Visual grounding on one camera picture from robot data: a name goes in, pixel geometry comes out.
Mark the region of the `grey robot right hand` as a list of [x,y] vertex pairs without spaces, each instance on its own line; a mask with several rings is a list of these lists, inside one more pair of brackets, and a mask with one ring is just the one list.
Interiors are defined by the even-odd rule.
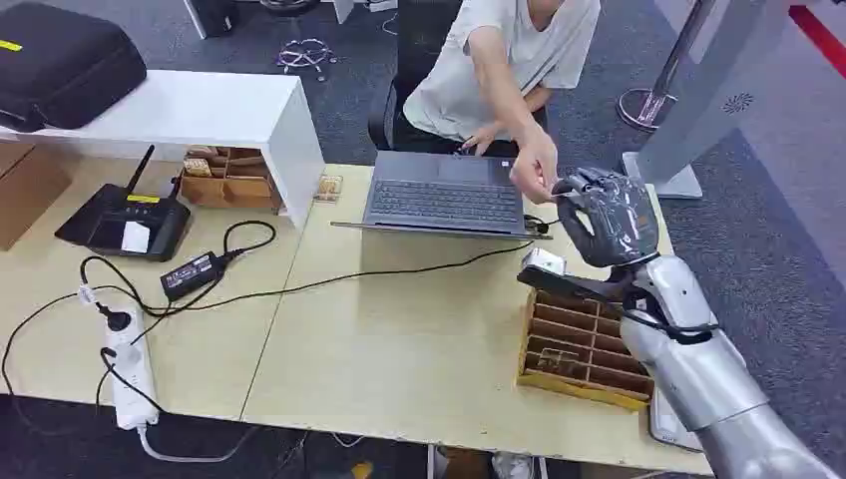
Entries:
[[552,198],[587,264],[620,266],[657,255],[658,221],[642,182],[604,169],[578,168],[558,180]]

